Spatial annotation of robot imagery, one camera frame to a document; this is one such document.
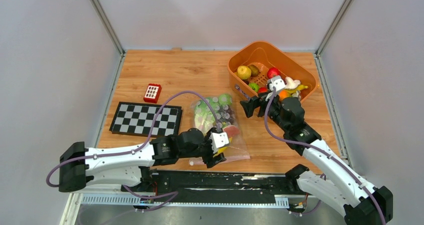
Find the green toy lettuce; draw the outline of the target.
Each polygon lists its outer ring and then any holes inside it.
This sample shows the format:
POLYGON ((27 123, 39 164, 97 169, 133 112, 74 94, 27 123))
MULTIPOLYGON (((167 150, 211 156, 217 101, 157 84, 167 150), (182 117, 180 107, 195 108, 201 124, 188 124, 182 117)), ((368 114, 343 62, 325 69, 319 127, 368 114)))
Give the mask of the green toy lettuce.
POLYGON ((216 111, 219 109, 218 106, 229 105, 233 110, 233 98, 229 93, 206 97, 205 100, 212 107, 212 110, 210 110, 203 100, 198 100, 193 104, 194 127, 203 132, 203 134, 206 134, 212 127, 216 126, 214 115, 216 115, 216 111))

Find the yellow toy bell pepper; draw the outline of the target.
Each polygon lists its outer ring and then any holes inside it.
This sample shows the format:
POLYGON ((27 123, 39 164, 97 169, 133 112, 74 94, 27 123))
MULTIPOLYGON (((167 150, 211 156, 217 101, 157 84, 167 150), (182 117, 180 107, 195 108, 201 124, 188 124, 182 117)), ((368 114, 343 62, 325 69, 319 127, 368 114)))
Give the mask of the yellow toy bell pepper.
POLYGON ((229 147, 225 146, 225 147, 220 147, 216 150, 216 152, 213 154, 214 157, 218 156, 219 154, 222 154, 225 150, 227 150, 229 147))

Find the clear zip top bag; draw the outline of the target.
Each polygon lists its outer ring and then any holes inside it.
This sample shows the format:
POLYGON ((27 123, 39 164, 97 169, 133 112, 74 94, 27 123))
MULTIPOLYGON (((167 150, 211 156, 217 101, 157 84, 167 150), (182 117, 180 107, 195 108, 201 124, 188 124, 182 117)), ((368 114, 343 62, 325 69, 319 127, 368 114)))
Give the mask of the clear zip top bag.
MULTIPOLYGON (((206 98, 205 98, 204 102, 207 104, 207 106, 209 107, 209 109, 212 110, 212 107, 206 101, 206 98)), ((194 103, 197 102, 198 100, 201 100, 201 99, 199 98, 199 99, 193 101, 191 103, 191 106, 190 106, 190 108, 193 111, 193 127, 194 127, 194 117, 195 117, 194 116, 194 109, 193 109, 193 107, 194 107, 194 103)), ((245 140, 243 139, 241 128, 240 128, 239 123, 238 123, 238 120, 237 120, 236 109, 235 109, 234 102, 233 102, 233 105, 232 105, 232 109, 234 110, 235 120, 236 120, 234 126, 237 126, 239 128, 240 134, 238 136, 236 136, 236 137, 230 137, 229 138, 230 144, 228 146, 228 149, 223 152, 223 154, 224 154, 224 156, 226 158, 226 162, 227 163, 235 162, 235 161, 238 161, 238 160, 248 160, 248 159, 251 158, 251 156, 250 156, 250 154, 248 152, 248 149, 247 149, 245 140)), ((216 119, 216 124, 212 128, 219 128, 219 129, 222 129, 222 131, 223 131, 223 128, 218 127, 218 119, 217 119, 216 115, 214 115, 214 116, 215 116, 215 119, 216 119)))

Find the toy watermelon slice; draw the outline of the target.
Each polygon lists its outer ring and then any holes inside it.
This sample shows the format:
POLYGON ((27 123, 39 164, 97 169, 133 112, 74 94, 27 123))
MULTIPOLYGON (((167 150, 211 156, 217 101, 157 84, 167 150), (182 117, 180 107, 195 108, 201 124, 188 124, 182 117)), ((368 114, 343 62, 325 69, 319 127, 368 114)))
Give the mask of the toy watermelon slice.
POLYGON ((235 125, 228 125, 223 128, 223 131, 229 138, 237 137, 240 134, 240 129, 235 125))

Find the dark toy grapes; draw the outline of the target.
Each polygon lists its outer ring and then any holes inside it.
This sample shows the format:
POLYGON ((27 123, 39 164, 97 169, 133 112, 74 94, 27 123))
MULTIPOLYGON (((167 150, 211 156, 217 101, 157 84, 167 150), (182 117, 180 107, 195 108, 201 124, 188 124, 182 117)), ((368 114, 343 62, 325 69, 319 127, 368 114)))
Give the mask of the dark toy grapes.
POLYGON ((236 122, 235 112, 227 104, 218 106, 216 117, 218 118, 218 125, 222 128, 234 125, 236 122))

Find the orange plastic basket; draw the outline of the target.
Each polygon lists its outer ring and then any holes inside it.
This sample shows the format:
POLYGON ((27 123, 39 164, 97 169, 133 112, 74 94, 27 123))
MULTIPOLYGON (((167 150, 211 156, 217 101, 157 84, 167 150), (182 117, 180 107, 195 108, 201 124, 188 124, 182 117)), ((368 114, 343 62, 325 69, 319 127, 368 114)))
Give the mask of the orange plastic basket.
POLYGON ((243 99, 256 96, 257 93, 249 87, 249 84, 255 83, 260 88, 266 87, 269 79, 267 73, 272 68, 279 70, 283 79, 290 77, 299 80, 305 87, 300 91, 301 103, 317 90, 319 81, 311 72, 266 41, 252 42, 229 59, 227 65, 229 87, 243 99), (255 65, 259 69, 259 74, 245 80, 239 78, 238 67, 249 65, 255 65))

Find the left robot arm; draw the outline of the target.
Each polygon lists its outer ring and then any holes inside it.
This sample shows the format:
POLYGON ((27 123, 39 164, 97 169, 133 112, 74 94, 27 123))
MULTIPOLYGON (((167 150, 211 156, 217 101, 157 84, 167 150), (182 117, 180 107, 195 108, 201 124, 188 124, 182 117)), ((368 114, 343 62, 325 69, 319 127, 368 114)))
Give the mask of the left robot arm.
POLYGON ((75 142, 59 158, 58 190, 71 193, 87 186, 111 184, 146 192, 153 186, 151 167, 201 158, 207 168, 212 168, 226 160, 223 152, 229 144, 228 134, 214 127, 206 134, 191 128, 179 135, 126 147, 87 148, 83 141, 75 142))

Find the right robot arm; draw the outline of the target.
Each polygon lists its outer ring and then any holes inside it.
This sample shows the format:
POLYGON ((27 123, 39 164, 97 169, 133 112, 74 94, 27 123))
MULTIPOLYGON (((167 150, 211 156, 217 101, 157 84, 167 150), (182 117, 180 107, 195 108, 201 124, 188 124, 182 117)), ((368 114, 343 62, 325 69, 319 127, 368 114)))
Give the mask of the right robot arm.
POLYGON ((298 164, 285 174, 290 193, 312 194, 337 211, 348 225, 385 225, 393 219, 393 193, 386 186, 377 188, 338 157, 305 122, 305 111, 296 97, 279 100, 277 96, 254 96, 240 105, 247 118, 259 109, 258 116, 264 118, 265 125, 272 120, 283 130, 283 137, 275 135, 275 139, 285 142, 325 174, 326 178, 321 178, 298 164))

